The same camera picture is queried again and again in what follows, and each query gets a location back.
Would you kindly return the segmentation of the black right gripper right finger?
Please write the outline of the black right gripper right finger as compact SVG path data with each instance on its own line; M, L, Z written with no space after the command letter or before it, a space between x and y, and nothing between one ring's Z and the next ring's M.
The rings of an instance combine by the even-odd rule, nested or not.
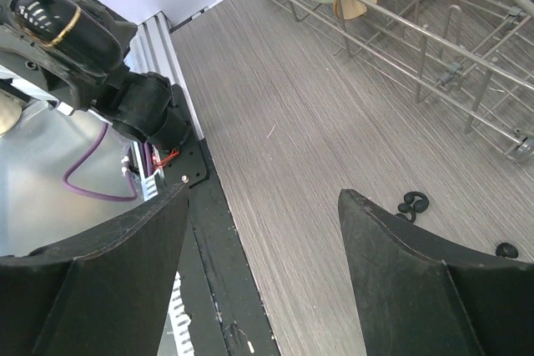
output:
M369 355L530 355L533 267L461 246L352 189L338 214Z

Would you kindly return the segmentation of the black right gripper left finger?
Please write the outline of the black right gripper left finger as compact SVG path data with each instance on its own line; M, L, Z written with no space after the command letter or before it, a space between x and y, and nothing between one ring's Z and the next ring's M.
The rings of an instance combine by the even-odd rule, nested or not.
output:
M1 259L4 355L155 355L189 219L176 184L30 254Z

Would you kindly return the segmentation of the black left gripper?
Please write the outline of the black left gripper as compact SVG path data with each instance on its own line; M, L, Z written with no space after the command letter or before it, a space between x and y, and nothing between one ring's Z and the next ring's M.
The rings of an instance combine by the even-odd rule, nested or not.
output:
M90 75L42 48L11 19L9 3L1 0L1 64L76 110L110 113L128 77L124 59L137 32L135 23L124 19L99 0L72 0L108 29L123 49L123 63L111 73Z

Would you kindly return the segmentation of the black earbud charging case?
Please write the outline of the black earbud charging case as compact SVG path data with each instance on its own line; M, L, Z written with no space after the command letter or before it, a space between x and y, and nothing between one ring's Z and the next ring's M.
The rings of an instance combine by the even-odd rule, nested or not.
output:
M103 77L123 63L123 49L103 25L72 0L11 0L11 19L45 51Z

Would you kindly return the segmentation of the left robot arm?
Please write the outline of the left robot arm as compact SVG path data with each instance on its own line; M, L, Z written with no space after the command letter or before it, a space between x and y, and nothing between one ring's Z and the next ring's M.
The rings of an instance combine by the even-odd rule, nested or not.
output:
M136 32L99 0L1 0L2 66L125 137L170 151L192 124L174 106L178 85L125 63Z

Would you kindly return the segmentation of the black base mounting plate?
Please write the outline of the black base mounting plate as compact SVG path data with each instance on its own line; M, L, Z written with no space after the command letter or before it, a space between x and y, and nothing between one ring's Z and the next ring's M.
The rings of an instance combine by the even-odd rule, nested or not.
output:
M194 128L164 168L189 186L189 222L179 261L194 355L277 355L265 313L208 144Z

